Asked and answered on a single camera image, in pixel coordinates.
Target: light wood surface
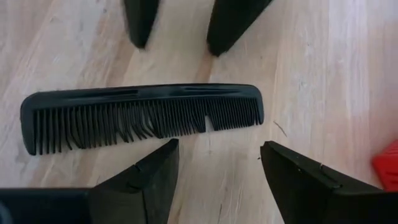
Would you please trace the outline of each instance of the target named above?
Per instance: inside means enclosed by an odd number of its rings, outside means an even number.
[[[267,140],[378,185],[369,161],[398,134],[398,1],[275,0],[220,58],[205,41],[213,1],[163,0],[138,50],[119,1],[0,0],[0,187],[94,186],[167,142],[30,156],[29,94],[191,82],[256,85],[265,121],[180,138],[169,223],[282,223],[258,159]]]

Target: black comb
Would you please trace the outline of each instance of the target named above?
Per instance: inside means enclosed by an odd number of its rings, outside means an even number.
[[[262,124],[260,91],[251,85],[176,84],[34,93],[21,106],[31,155],[169,138]]]

